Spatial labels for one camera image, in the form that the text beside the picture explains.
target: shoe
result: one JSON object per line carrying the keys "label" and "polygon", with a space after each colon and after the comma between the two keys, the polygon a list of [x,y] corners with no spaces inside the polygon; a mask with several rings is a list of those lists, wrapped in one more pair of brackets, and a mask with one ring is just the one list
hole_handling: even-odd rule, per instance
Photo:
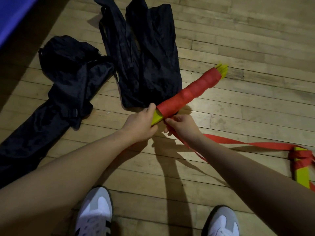
{"label": "shoe", "polygon": [[113,206],[109,191],[96,187],[88,192],[77,217],[75,236],[109,236]]}
{"label": "shoe", "polygon": [[240,236],[234,211],[228,206],[216,206],[207,218],[201,236]]}

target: person's right hand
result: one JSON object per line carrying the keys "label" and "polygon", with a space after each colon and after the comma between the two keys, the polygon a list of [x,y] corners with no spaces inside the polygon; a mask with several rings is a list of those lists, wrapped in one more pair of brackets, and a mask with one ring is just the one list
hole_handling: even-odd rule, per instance
{"label": "person's right hand", "polygon": [[[191,144],[194,141],[199,141],[203,134],[199,131],[194,119],[190,115],[174,115],[173,119],[167,118],[165,122],[175,129],[177,134],[186,143]],[[171,136],[172,133],[167,127],[164,132]]]}

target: red wrapped stick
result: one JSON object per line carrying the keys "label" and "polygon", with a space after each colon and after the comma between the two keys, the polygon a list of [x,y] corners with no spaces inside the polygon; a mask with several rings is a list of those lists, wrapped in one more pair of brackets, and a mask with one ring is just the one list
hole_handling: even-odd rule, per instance
{"label": "red wrapped stick", "polygon": [[199,79],[182,89],[178,94],[165,100],[157,106],[164,118],[168,118],[177,113],[194,98],[199,97],[208,88],[215,86],[221,79],[221,74],[216,68],[211,68]]}

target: person's right arm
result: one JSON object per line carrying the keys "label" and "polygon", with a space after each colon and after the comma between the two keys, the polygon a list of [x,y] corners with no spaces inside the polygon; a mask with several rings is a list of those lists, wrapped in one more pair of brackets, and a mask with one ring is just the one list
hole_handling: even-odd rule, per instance
{"label": "person's right arm", "polygon": [[315,235],[315,193],[292,179],[205,137],[190,115],[166,119],[207,159],[246,205],[279,236]]}

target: hand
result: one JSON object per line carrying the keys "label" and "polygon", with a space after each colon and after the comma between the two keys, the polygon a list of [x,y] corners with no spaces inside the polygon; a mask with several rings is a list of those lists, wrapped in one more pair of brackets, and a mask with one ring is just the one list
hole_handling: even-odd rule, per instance
{"label": "hand", "polygon": [[150,103],[143,111],[130,115],[121,131],[128,134],[132,143],[142,142],[151,138],[158,129],[158,126],[151,127],[155,104]]}
{"label": "hand", "polygon": [[[188,144],[198,141],[203,137],[203,134],[199,131],[194,119],[190,115],[174,115],[173,119],[167,118],[165,122],[174,128],[179,137]],[[169,130],[166,127],[164,132],[168,132],[168,136],[171,136],[172,133]]]}

